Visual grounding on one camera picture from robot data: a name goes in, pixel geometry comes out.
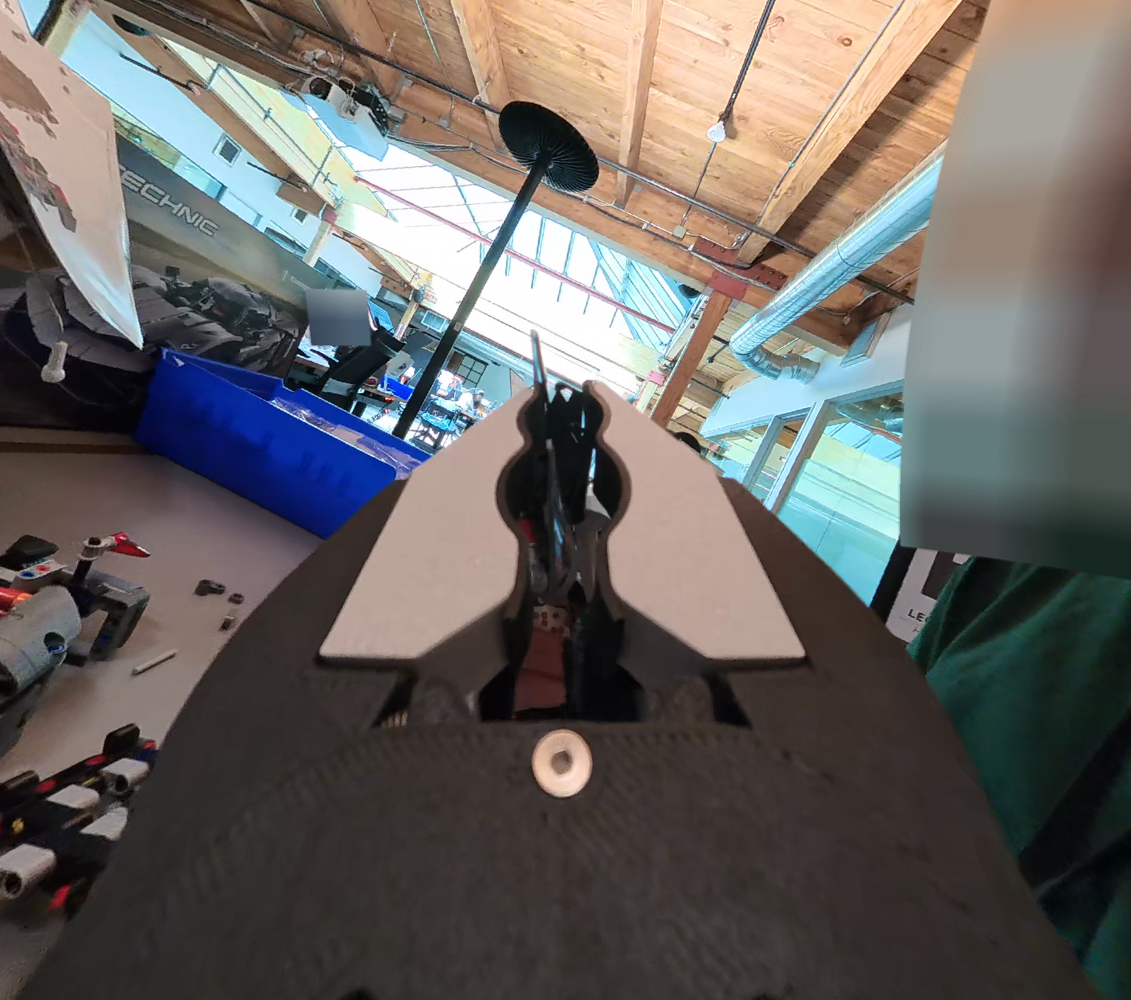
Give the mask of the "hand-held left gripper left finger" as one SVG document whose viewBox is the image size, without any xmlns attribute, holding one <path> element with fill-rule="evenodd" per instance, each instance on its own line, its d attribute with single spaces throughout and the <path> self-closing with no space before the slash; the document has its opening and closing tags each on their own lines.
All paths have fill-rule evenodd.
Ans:
<svg viewBox="0 0 1131 1000">
<path fill-rule="evenodd" d="M 414 469 L 320 646 L 347 683 L 375 687 L 363 722 L 389 722 L 435 683 L 470 722 L 513 722 L 530 623 L 527 546 L 506 481 L 530 449 L 525 388 Z"/>
</svg>

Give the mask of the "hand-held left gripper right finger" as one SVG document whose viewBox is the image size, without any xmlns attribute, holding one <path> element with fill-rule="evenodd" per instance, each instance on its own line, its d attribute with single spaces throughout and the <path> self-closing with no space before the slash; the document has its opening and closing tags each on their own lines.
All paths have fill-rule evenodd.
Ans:
<svg viewBox="0 0 1131 1000">
<path fill-rule="evenodd" d="M 806 653 L 718 475 L 606 385 L 595 420 L 587 717 L 751 722 L 740 679 Z"/>
</svg>

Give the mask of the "grey blue lego wing assembly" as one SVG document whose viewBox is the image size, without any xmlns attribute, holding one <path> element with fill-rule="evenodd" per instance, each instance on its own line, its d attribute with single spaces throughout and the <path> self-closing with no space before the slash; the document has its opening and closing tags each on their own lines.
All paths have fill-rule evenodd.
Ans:
<svg viewBox="0 0 1131 1000">
<path fill-rule="evenodd" d="M 598 445 L 601 402 L 590 389 L 547 374 L 536 330 L 530 370 L 534 396 L 523 413 L 530 447 L 519 462 L 518 523 L 535 603 L 561 612 L 575 630 L 598 598 L 598 555 L 619 484 Z"/>
</svg>

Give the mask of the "dark printed lego box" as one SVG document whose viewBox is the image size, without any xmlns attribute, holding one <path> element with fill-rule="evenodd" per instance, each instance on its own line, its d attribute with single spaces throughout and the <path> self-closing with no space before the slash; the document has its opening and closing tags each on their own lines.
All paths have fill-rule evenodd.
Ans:
<svg viewBox="0 0 1131 1000">
<path fill-rule="evenodd" d="M 164 351 L 284 377 L 307 331 L 299 255 L 228 212 L 148 150 L 118 138 L 139 348 L 97 314 L 59 262 L 33 268 L 2 239 L 3 426 L 126 433 Z"/>
</svg>

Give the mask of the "large lego car chassis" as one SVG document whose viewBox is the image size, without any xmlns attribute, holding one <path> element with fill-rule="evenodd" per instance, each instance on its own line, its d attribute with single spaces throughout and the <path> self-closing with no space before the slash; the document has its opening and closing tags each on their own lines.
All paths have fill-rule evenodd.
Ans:
<svg viewBox="0 0 1131 1000">
<path fill-rule="evenodd" d="M 86 538 L 74 564 L 59 545 L 24 534 L 1 555 L 1 753 L 10 753 L 64 665 L 104 662 L 133 637 L 152 594 L 97 569 L 105 555 L 147 559 L 127 533 Z"/>
</svg>

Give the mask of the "lego instruction booklet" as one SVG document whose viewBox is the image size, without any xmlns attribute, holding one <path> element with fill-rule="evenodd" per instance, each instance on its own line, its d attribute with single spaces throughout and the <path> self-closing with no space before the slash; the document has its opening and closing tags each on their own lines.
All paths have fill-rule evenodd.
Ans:
<svg viewBox="0 0 1131 1000">
<path fill-rule="evenodd" d="M 18 209 L 90 308 L 141 347 L 110 105 L 33 37 L 19 0 L 1 0 L 1 144 Z"/>
</svg>

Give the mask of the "clear plastic parts bags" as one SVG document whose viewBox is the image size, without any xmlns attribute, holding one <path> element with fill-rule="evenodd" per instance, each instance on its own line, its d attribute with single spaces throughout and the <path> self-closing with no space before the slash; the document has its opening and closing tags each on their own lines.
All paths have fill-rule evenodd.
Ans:
<svg viewBox="0 0 1131 1000">
<path fill-rule="evenodd" d="M 270 403 L 277 410 L 288 414 L 290 417 L 297 419 L 307 426 L 313 426 L 316 430 L 327 433 L 338 441 L 347 443 L 351 447 L 359 449 L 361 452 L 383 462 L 395 469 L 398 477 L 404 477 L 408 475 L 412 469 L 417 468 L 418 462 L 412 458 L 411 455 L 397 450 L 396 448 L 391 448 L 387 443 L 377 441 L 364 433 L 353 430 L 353 428 L 333 422 L 333 420 L 323 419 L 310 408 L 280 398 L 273 398 Z"/>
</svg>

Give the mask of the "framed black white sign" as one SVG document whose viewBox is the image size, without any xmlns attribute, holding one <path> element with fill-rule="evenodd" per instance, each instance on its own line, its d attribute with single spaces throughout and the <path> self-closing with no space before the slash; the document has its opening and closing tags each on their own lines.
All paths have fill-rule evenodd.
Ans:
<svg viewBox="0 0 1131 1000">
<path fill-rule="evenodd" d="M 871 611 L 908 645 L 926 623 L 946 584 L 968 555 L 897 544 L 873 593 Z"/>
</svg>

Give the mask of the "blue storage bin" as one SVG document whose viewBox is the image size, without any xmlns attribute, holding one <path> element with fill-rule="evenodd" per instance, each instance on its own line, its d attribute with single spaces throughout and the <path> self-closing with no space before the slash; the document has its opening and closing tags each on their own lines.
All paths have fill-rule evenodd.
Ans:
<svg viewBox="0 0 1131 1000">
<path fill-rule="evenodd" d="M 395 469 L 274 407 L 293 402 L 400 450 L 428 454 L 269 374 L 163 350 L 133 440 L 202 477 L 328 538 L 396 481 Z"/>
</svg>

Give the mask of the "person's green shirt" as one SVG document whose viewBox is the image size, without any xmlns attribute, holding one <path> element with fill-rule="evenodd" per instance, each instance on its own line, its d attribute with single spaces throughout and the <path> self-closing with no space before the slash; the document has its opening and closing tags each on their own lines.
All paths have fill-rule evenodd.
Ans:
<svg viewBox="0 0 1131 1000">
<path fill-rule="evenodd" d="M 1041 910 L 1130 995 L 1130 581 L 969 557 L 908 648 Z"/>
</svg>

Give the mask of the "black pole with round disc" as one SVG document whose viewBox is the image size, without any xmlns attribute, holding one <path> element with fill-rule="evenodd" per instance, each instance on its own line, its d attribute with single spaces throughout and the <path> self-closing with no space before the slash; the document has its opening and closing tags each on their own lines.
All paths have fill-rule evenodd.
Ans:
<svg viewBox="0 0 1131 1000">
<path fill-rule="evenodd" d="M 435 344 L 428 365 L 406 402 L 392 434 L 405 439 L 428 402 L 435 378 L 459 340 L 461 330 L 476 308 L 493 271 L 506 255 L 523 215 L 541 186 L 562 193 L 585 193 L 601 176 L 601 164 L 582 135 L 563 117 L 530 102 L 513 102 L 499 117 L 506 148 L 526 170 L 526 179 L 511 207 L 487 247 L 444 334 Z"/>
</svg>

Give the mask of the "silver air duct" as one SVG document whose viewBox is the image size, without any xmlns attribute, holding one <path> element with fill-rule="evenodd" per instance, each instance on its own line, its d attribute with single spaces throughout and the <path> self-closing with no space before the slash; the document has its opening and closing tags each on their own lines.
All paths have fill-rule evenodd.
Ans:
<svg viewBox="0 0 1131 1000">
<path fill-rule="evenodd" d="M 812 359 L 797 354 L 782 357 L 767 351 L 765 342 L 927 227 L 946 149 L 947 143 L 939 144 L 898 186 L 815 255 L 734 331 L 728 347 L 745 370 L 771 380 L 808 382 L 815 377 L 819 365 Z"/>
</svg>

